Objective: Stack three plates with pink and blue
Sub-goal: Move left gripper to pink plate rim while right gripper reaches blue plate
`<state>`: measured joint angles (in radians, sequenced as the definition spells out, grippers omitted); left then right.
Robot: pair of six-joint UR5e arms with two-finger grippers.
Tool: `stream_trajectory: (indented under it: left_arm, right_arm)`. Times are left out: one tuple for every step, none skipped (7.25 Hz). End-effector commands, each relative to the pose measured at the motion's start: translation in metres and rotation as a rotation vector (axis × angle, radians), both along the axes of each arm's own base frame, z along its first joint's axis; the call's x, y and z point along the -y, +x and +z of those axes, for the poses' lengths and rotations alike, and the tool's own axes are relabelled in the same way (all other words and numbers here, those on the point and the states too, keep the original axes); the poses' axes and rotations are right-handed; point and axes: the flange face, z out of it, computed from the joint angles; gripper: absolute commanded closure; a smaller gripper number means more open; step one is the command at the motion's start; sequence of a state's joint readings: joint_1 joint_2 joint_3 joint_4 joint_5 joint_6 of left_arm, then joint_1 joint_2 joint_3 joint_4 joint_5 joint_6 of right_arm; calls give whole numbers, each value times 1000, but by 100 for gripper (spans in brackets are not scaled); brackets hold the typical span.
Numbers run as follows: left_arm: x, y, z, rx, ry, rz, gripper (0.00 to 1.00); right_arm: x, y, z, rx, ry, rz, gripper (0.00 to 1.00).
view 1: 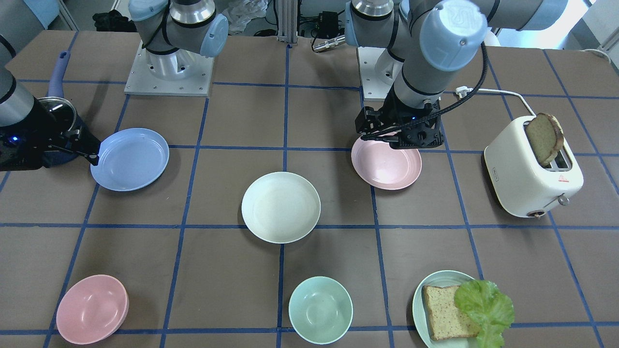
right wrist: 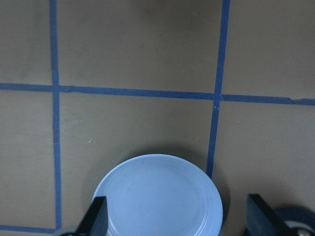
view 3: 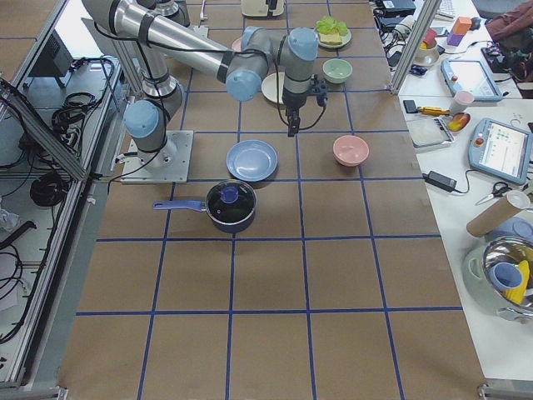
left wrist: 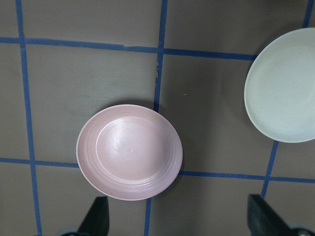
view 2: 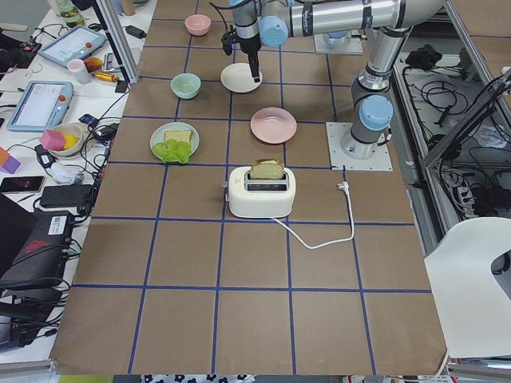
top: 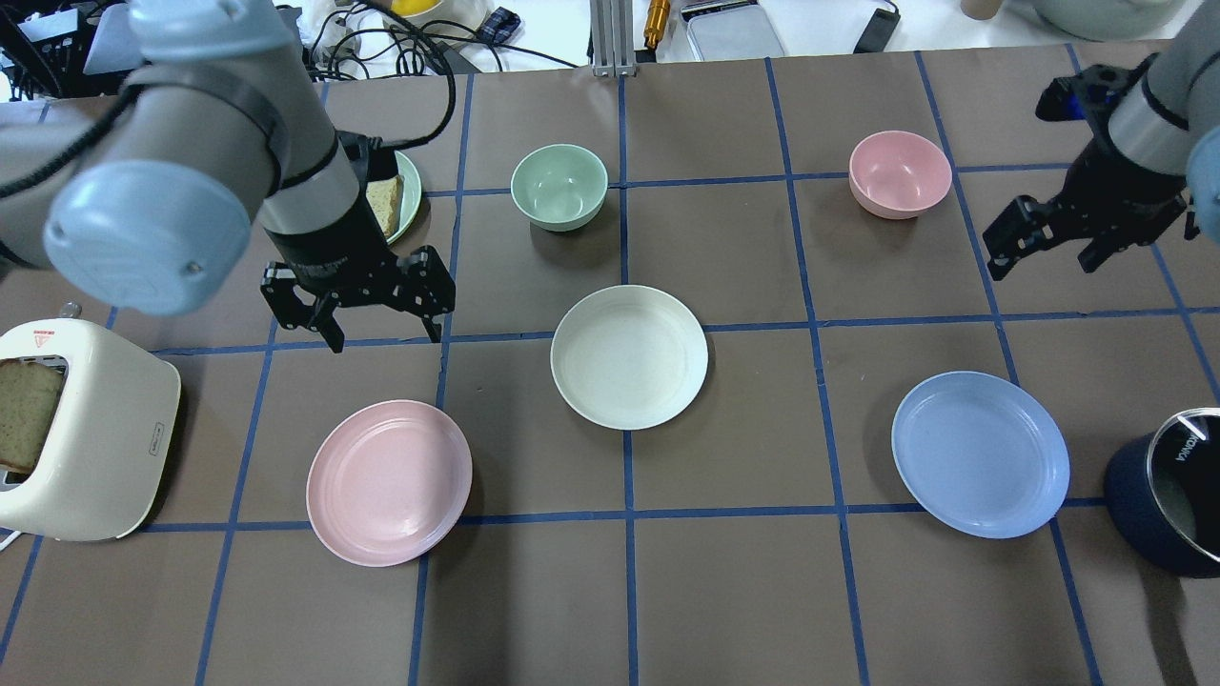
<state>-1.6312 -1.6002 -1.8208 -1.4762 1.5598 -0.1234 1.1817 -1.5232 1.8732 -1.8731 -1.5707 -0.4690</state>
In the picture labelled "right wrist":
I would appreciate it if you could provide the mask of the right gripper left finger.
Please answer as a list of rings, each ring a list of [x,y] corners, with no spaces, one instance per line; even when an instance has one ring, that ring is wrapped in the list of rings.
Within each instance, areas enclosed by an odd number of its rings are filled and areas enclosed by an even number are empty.
[[[76,229],[77,236],[105,236],[108,231],[108,209],[105,196],[95,197]]]

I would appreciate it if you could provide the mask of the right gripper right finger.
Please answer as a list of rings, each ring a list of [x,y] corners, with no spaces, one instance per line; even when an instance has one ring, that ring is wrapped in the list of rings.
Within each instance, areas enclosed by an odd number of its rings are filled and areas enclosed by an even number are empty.
[[[248,194],[246,226],[251,236],[297,236],[259,194]]]

